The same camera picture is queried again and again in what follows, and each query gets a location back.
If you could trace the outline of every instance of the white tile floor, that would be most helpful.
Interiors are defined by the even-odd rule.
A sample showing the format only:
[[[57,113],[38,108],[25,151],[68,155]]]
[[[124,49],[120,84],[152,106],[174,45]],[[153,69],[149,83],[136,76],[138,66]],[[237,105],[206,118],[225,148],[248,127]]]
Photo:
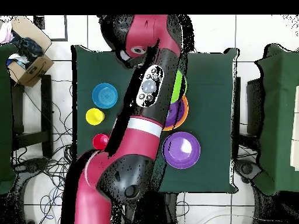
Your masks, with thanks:
[[[237,75],[241,77],[241,123],[247,123],[246,110],[246,83],[260,77],[255,60],[261,59],[264,47],[270,43],[279,43],[285,48],[296,50],[299,47],[299,18],[295,15],[190,15],[193,22],[196,50],[203,53],[222,53],[230,47],[240,49],[238,58]],[[53,29],[61,26],[61,16],[57,18],[46,16],[46,33],[54,35]],[[53,81],[53,102],[61,110],[61,120],[72,111],[72,97],[69,93],[71,87],[71,45],[82,45],[94,51],[109,51],[105,43],[96,16],[67,16],[68,41],[53,42],[46,54],[54,60],[55,64],[47,72]],[[40,107],[40,83],[34,88],[26,88],[28,95]],[[40,130],[40,112],[25,96],[25,131]],[[53,106],[53,130],[57,139],[58,133],[65,132],[64,126],[59,121],[60,113]],[[72,114],[66,120],[66,126],[72,127]],[[246,125],[241,125],[241,132],[246,133]],[[54,143],[54,149],[64,144],[70,144],[71,135],[63,135],[62,141]],[[63,153],[56,154],[56,159]],[[26,159],[41,156],[41,146],[33,145]],[[234,184],[238,187],[236,194],[186,194],[185,201],[189,204],[189,212],[185,216],[178,216],[179,224],[251,224],[254,210],[252,188],[244,184],[235,174]],[[44,195],[53,193],[54,185],[45,175],[41,174],[30,180],[25,193],[25,212],[28,219],[37,223],[44,217],[40,201]],[[48,201],[44,198],[41,202],[42,209],[48,211]],[[43,224],[59,224],[61,202],[56,200],[54,212],[50,211],[49,219]],[[183,204],[177,207],[178,215],[183,212]]]

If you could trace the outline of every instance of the blue plate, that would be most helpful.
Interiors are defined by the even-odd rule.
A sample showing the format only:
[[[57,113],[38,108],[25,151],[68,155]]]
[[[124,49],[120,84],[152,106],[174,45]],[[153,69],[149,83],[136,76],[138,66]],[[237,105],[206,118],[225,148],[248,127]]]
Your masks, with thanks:
[[[92,92],[92,100],[98,108],[109,109],[117,102],[117,91],[109,83],[98,84]]]

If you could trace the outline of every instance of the red cup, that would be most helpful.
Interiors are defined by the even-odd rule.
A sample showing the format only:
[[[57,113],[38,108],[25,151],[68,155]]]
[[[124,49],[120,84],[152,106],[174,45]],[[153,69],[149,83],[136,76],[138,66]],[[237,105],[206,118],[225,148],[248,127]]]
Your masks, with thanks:
[[[92,140],[93,147],[95,149],[103,150],[107,143],[108,143],[109,137],[105,134],[97,134]]]

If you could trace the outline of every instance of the orange plate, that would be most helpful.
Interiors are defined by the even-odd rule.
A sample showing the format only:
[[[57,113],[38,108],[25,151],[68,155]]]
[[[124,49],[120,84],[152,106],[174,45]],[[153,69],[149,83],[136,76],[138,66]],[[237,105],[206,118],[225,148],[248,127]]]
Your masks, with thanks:
[[[165,127],[163,129],[164,131],[174,130],[175,128],[180,127],[184,123],[184,121],[186,120],[187,115],[188,115],[188,111],[189,111],[189,105],[188,105],[188,101],[187,101],[187,98],[186,98],[185,95],[183,95],[182,100],[183,100],[183,104],[184,104],[184,115],[183,115],[183,117],[174,126],[172,125],[172,126]]]

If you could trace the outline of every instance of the white stripe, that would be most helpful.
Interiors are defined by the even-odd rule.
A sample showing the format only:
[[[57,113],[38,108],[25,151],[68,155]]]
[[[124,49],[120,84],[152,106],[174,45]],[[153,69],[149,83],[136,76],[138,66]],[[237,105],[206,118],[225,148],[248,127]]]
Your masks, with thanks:
[[[98,154],[98,151],[96,151],[95,153],[92,154],[92,156],[88,159],[88,161],[87,161],[87,163],[86,163],[86,166],[85,166],[85,168],[84,168],[84,177],[85,177],[85,180],[86,180],[86,182],[87,182],[87,184],[88,184],[89,186],[91,186],[91,185],[89,184],[88,179],[87,179],[87,169],[88,169],[88,165],[89,165],[90,162],[91,162],[91,159],[92,159],[96,154]]]
[[[141,118],[130,118],[130,120],[128,121],[128,128],[145,131],[157,136],[158,138],[160,138],[162,132],[162,127],[160,125],[157,125],[148,120],[143,120]]]

